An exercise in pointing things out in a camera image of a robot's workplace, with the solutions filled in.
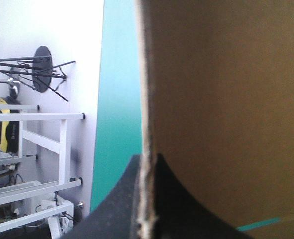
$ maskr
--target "white power strip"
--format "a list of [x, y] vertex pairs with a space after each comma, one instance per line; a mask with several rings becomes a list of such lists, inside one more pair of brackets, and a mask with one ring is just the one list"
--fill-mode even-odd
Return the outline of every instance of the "white power strip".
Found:
[[61, 223], [59, 221], [59, 218], [57, 216], [49, 217], [48, 225], [49, 225], [49, 230], [51, 232], [52, 239], [60, 238], [62, 235], [62, 230], [61, 230]]

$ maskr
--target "electrical cord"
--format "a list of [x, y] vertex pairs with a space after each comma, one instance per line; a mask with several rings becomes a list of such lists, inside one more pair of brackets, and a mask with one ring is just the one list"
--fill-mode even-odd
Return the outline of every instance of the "electrical cord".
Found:
[[38, 209], [40, 206], [42, 206], [42, 205], [40, 204], [40, 205], [38, 205], [38, 206], [35, 208], [35, 211], [36, 211], [37, 213], [38, 213], [37, 209]]
[[22, 176], [19, 173], [17, 173], [16, 176], [15, 176], [14, 184], [17, 184], [17, 177], [20, 177], [21, 182], [24, 183], [24, 180], [23, 180]]

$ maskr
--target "black cable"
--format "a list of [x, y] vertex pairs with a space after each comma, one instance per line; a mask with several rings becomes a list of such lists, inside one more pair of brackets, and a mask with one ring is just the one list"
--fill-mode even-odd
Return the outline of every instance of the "black cable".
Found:
[[22, 176], [19, 173], [17, 173], [16, 176], [15, 176], [14, 184], [17, 183], [17, 177], [20, 177], [21, 182], [24, 183], [24, 180], [23, 180]]
[[54, 202], [56, 202], [56, 206], [58, 206], [57, 196], [58, 196], [58, 191], [55, 192], [55, 196], [54, 196]]
[[80, 221], [76, 220], [72, 215], [62, 212], [63, 216], [66, 217], [68, 220], [72, 220], [73, 222], [79, 223]]
[[42, 205], [40, 204], [40, 205], [38, 205], [38, 206], [35, 208], [35, 211], [36, 211], [37, 213], [38, 213], [37, 209], [38, 209], [40, 206], [42, 206]]
[[15, 180], [15, 177], [13, 175], [9, 175], [8, 183], [6, 186], [10, 185], [11, 183], [15, 184], [15, 181], [12, 182], [12, 178]]

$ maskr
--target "teal stripe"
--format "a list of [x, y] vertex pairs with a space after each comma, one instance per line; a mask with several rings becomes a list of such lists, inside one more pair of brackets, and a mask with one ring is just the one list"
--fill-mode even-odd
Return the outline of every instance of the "teal stripe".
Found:
[[237, 229], [239, 231], [248, 231], [248, 230], [251, 230], [251, 229], [254, 229], [254, 228], [259, 228], [259, 227], [264, 227], [264, 226], [267, 226], [269, 224], [274, 224], [274, 223], [278, 223], [281, 219], [280, 218], [271, 218], [271, 219], [267, 219], [267, 220], [264, 220], [264, 221], [259, 221], [259, 222], [255, 222], [255, 223], [252, 223], [252, 224], [247, 224], [247, 225], [244, 225], [244, 226], [240, 226], [238, 227]]

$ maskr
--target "brown cardboard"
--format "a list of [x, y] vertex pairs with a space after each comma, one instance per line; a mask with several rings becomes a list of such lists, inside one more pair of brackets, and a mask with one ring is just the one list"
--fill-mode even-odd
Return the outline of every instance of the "brown cardboard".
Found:
[[157, 151], [234, 226], [294, 214], [294, 1], [145, 4]]

